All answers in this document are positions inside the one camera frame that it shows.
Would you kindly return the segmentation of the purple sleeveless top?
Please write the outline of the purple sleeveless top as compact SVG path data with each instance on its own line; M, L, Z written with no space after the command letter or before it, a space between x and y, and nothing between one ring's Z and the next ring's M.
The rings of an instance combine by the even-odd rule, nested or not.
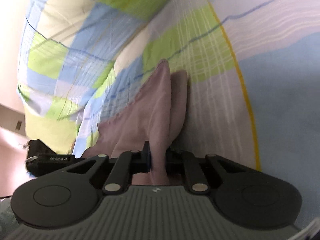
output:
M118 114L99 123L98 140L82 157L106 154L116 158L126 151L141 150L148 141L151 170L147 174L139 172L132 182L135 185L169 185L165 153L182 130L187 90L187 72L171 73L168 61L161 60L134 99Z

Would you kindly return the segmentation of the checkered blue green bedsheet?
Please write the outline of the checkered blue green bedsheet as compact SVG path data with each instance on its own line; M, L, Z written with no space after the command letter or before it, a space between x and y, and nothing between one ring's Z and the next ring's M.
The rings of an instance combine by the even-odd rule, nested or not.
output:
M319 216L319 0L27 0L25 131L75 155L161 59L187 71L178 145L295 185Z

